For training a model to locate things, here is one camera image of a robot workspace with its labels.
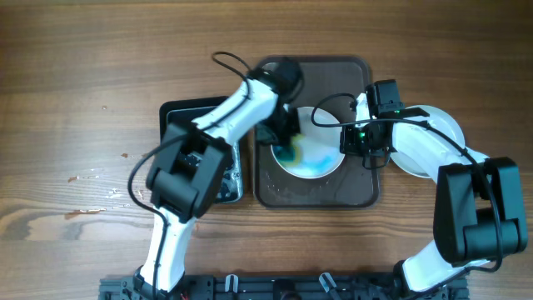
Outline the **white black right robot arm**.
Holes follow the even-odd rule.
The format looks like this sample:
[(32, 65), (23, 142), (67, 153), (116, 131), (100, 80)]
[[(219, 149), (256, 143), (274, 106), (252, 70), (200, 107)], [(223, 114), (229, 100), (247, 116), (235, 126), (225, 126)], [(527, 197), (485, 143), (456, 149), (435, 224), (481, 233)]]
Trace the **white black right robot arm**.
[(436, 183), (433, 239), (397, 266), (399, 294), (420, 297), (471, 271), (493, 273), (505, 257), (526, 249), (526, 210), (513, 160), (457, 142), (438, 112), (405, 107), (394, 80), (352, 96), (350, 108), (355, 119), (342, 126), (341, 153), (399, 153)]

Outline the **white plate stain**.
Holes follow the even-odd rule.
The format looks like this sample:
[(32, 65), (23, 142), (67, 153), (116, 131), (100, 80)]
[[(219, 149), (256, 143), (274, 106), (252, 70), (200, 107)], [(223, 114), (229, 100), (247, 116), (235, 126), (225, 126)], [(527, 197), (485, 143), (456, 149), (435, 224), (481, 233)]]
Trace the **white plate stain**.
[(290, 175), (302, 179), (318, 179), (341, 166), (345, 155), (340, 153), (340, 127), (318, 127), (311, 121), (313, 107), (297, 109), (300, 129), (305, 137), (299, 142), (302, 160), (294, 166), (277, 164)]

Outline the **white plate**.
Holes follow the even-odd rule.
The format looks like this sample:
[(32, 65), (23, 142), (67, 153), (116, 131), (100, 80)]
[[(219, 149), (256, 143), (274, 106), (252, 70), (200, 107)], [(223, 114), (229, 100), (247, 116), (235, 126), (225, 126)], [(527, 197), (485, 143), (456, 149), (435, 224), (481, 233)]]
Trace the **white plate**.
[[(429, 113), (430, 116), (410, 117), (410, 120), (427, 121), (433, 128), (443, 132), (446, 136), (454, 140), (460, 146), (465, 146), (466, 140), (461, 127), (447, 112), (429, 105), (414, 105), (411, 106), (411, 108), (421, 108), (425, 112)], [(407, 155), (400, 152), (394, 152), (391, 155), (391, 159), (400, 169), (409, 173), (410, 175), (419, 178), (431, 179), (431, 176), (427, 174), (413, 158), (409, 158)]]

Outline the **green yellow sponge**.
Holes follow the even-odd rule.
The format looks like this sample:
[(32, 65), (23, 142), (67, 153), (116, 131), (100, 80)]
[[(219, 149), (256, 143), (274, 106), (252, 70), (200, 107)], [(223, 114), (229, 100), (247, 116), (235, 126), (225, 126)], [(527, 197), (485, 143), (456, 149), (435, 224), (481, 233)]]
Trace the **green yellow sponge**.
[(274, 158), (281, 164), (287, 166), (294, 166), (301, 162), (303, 154), (299, 142), (305, 136), (297, 134), (291, 138), (289, 144), (285, 146), (272, 146), (271, 150)]

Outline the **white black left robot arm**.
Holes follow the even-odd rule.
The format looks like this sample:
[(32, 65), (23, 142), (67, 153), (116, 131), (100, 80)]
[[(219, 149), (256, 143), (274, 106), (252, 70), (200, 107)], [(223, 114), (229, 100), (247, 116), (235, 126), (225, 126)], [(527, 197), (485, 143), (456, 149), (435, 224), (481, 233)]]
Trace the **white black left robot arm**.
[(290, 106), (303, 81), (298, 63), (282, 62), (273, 70), (257, 67), (241, 78), (237, 91), (214, 110), (169, 125), (160, 145), (147, 154), (152, 160), (146, 179), (151, 200), (132, 200), (155, 217), (147, 261), (138, 276), (150, 287), (151, 299), (165, 298), (182, 280), (192, 227), (213, 204), (233, 145), (252, 128), (260, 143), (276, 146), (286, 146), (300, 132), (296, 109)]

